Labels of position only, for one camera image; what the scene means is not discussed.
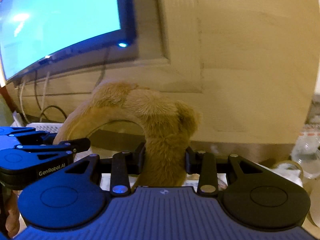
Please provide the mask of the person's hand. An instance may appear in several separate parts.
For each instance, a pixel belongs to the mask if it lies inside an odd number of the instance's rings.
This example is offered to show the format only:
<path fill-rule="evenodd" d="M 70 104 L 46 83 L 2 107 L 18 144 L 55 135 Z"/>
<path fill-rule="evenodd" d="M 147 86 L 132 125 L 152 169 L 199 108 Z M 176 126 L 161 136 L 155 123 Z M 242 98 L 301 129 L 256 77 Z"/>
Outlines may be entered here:
<path fill-rule="evenodd" d="M 20 230 L 20 212 L 18 210 L 17 200 L 18 191 L 11 191 L 11 195 L 5 203 L 5 211 L 8 215 L 5 227 L 8 231 L 9 238 L 15 237 Z"/>

